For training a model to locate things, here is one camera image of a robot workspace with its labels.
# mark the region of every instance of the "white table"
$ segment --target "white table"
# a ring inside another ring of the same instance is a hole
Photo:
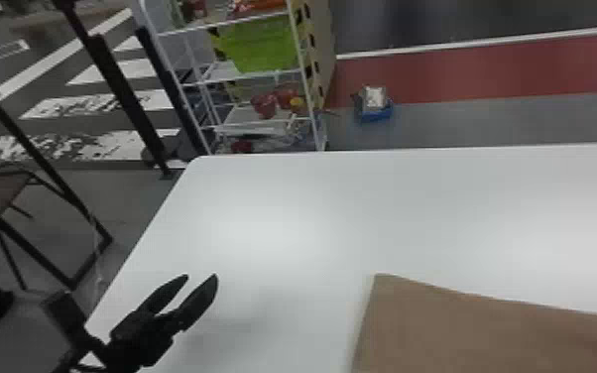
[[[200,158],[87,328],[213,272],[213,307],[151,371],[348,372],[378,272],[597,311],[597,145]]]

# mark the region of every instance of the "black pole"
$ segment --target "black pole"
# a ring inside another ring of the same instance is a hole
[[[160,136],[155,131],[143,107],[139,104],[139,99],[134,94],[134,90],[125,78],[123,71],[120,70],[120,66],[118,66],[113,55],[111,55],[111,51],[109,51],[104,38],[99,34],[94,36],[88,35],[81,20],[76,15],[74,0],[53,1],[56,8],[62,11],[74,29],[76,36],[81,40],[93,62],[109,84],[111,91],[116,96],[118,102],[120,102],[125,114],[127,114],[130,122],[132,122],[132,125],[139,132],[139,136],[146,144],[146,148],[153,157],[153,160],[160,167],[165,177],[170,177],[172,172],[167,166],[165,145],[160,140]]]
[[[179,117],[182,129],[183,131],[185,131],[185,135],[187,135],[190,144],[192,144],[192,147],[199,154],[199,156],[205,156],[207,152],[204,147],[204,144],[201,141],[197,129],[194,128],[195,124],[192,122],[191,118],[189,118],[189,116],[185,112],[185,108],[182,107],[182,100],[180,99],[179,89],[174,84],[171,73],[167,71],[164,64],[162,63],[160,55],[158,55],[158,51],[155,49],[155,45],[151,40],[151,34],[145,27],[138,28],[135,31],[135,34],[137,35],[137,39],[139,39],[139,43],[141,43],[141,46],[146,51],[146,55],[148,55],[148,60],[151,61],[151,65],[153,66],[155,73],[158,75],[160,83],[165,88],[167,96],[169,97],[169,100],[172,102],[172,106],[176,111],[176,115]]]

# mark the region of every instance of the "shelf rack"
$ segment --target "shelf rack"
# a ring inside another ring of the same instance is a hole
[[[228,14],[227,3],[206,0],[208,15],[186,23],[175,0],[140,0],[143,21],[204,147],[209,154],[227,153],[240,136],[256,135],[256,152],[325,150],[327,133],[319,112],[335,65],[330,10],[323,4],[327,2],[285,0],[283,8],[238,18]],[[217,31],[267,19],[286,20],[290,25],[295,66],[243,73],[234,61],[216,54],[213,35]],[[186,70],[191,70],[188,78],[179,73]],[[291,84],[303,98],[304,113],[277,107],[272,118],[260,118],[250,98],[285,84]]]

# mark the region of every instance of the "cardboard sheet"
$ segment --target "cardboard sheet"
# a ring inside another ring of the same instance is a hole
[[[353,370],[593,373],[597,314],[498,301],[378,275]]]

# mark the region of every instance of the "blue container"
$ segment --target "blue container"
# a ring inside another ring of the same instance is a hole
[[[382,110],[378,111],[368,111],[366,113],[362,113],[359,111],[359,118],[361,119],[361,123],[373,123],[379,122],[381,120],[389,119],[394,114],[394,101],[391,99],[389,100],[389,105]]]

